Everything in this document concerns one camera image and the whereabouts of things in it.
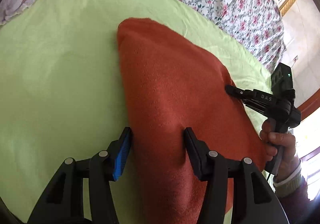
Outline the dark red sleeve forearm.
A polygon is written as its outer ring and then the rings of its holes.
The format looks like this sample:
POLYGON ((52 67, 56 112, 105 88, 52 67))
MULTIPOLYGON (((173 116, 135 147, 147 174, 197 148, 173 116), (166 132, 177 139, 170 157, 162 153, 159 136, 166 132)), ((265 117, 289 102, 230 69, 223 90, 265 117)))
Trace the dark red sleeve forearm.
POLYGON ((275 176, 273 186, 289 223, 319 223, 319 196, 308 198, 308 184, 301 165, 282 181, 275 176))

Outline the right hand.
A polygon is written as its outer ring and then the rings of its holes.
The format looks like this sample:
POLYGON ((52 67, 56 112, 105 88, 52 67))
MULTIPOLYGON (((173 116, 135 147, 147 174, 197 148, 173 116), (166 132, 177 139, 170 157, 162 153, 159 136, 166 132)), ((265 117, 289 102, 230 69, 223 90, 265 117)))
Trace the right hand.
POLYGON ((291 133, 275 132, 275 121, 267 119, 261 126, 260 138, 264 142, 266 159, 271 161, 278 154, 277 148, 272 146, 280 145, 284 148, 283 156, 280 161, 278 173, 275 177, 276 182, 287 179, 300 165, 300 159, 296 154, 296 139, 291 133))

